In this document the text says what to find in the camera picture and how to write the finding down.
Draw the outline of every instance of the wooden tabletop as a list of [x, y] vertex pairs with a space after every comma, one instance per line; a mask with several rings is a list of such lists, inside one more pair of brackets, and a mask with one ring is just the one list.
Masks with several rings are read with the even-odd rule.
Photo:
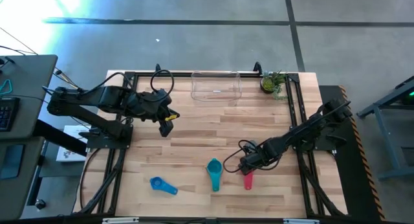
[[[108, 71], [111, 75], [118, 71]], [[321, 105], [315, 73], [299, 73], [307, 116]], [[176, 78], [169, 106], [181, 114], [174, 120], [174, 129], [164, 138], [159, 124], [151, 121], [133, 122], [134, 133], [128, 149], [119, 190], [117, 216], [174, 217], [244, 217], [244, 218], [304, 218], [306, 217], [295, 153], [289, 149], [280, 164], [271, 171], [254, 172], [251, 190], [245, 190], [240, 172], [223, 172], [220, 191], [212, 192], [205, 166], [212, 158], [221, 162], [238, 150], [241, 139], [261, 142], [289, 130], [290, 114], [287, 100], [274, 100], [259, 88], [259, 78], [242, 78], [242, 97], [236, 106], [225, 104], [199, 105], [191, 98], [191, 79]], [[121, 85], [115, 76], [106, 85]], [[154, 86], [169, 89], [169, 78], [157, 78]], [[149, 78], [139, 78], [138, 91], [150, 91]], [[297, 96], [292, 86], [294, 103]], [[114, 115], [99, 112], [114, 119]], [[86, 204], [102, 183], [108, 150], [101, 150], [90, 163], [83, 184]], [[243, 153], [226, 165], [237, 166]], [[315, 152], [321, 187], [332, 202], [346, 211], [338, 169], [332, 155]], [[149, 180], [159, 176], [179, 189], [176, 196], [152, 190]], [[112, 193], [109, 188], [106, 207]], [[314, 192], [310, 190], [316, 212]], [[80, 209], [77, 200], [74, 211]]]

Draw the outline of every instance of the teal measuring cup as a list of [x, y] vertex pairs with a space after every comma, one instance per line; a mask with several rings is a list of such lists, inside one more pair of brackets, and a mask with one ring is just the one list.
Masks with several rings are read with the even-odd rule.
[[223, 166], [220, 161], [214, 158], [207, 164], [206, 169], [212, 180], [213, 192], [217, 192], [220, 190], [220, 176], [223, 172]]

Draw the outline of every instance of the keyboard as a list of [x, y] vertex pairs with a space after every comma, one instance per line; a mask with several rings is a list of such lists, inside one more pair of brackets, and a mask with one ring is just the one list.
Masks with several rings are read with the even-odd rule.
[[0, 132], [12, 129], [19, 103], [20, 98], [0, 98]]

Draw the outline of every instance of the paper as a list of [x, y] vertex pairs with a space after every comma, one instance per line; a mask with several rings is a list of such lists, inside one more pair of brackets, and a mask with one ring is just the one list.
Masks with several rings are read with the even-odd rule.
[[[84, 126], [65, 126], [63, 132], [77, 138], [84, 143], [87, 142], [86, 138], [81, 138], [79, 133], [89, 131], [89, 129], [85, 128]], [[59, 147], [58, 155], [56, 156], [56, 161], [58, 162], [79, 162], [84, 161], [85, 157], [82, 155], [78, 155], [77, 153], [71, 152], [63, 147]]]

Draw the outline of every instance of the orange edge strip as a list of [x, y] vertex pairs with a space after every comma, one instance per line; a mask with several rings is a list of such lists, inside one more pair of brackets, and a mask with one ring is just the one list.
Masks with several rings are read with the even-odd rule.
[[[348, 96], [346, 95], [345, 87], [342, 86], [342, 85], [340, 85], [339, 88], [342, 90], [343, 98], [346, 101], [348, 101]], [[352, 124], [352, 127], [354, 129], [354, 135], [355, 135], [355, 139], [356, 139], [356, 141], [358, 143], [358, 148], [360, 150], [362, 162], [365, 165], [364, 167], [365, 167], [365, 171], [367, 172], [366, 174], [367, 174], [367, 178], [368, 178], [368, 181], [369, 181], [369, 186], [372, 188], [371, 191], [373, 193], [374, 201], [376, 203], [376, 209], [378, 210], [378, 213], [380, 215], [381, 221], [385, 221], [386, 220], [386, 217], [384, 215], [384, 211], [382, 211], [382, 206], [381, 206], [380, 198], [378, 197], [377, 192], [375, 192], [376, 191], [376, 188], [375, 188], [374, 180], [370, 176], [370, 174], [372, 175], [372, 173], [371, 173], [371, 170], [369, 169], [368, 161], [367, 161], [367, 158], [365, 156], [364, 147], [362, 147], [361, 138], [360, 138], [358, 129], [356, 128], [356, 122], [355, 122], [354, 118], [352, 118], [352, 117], [351, 117], [351, 124]]]

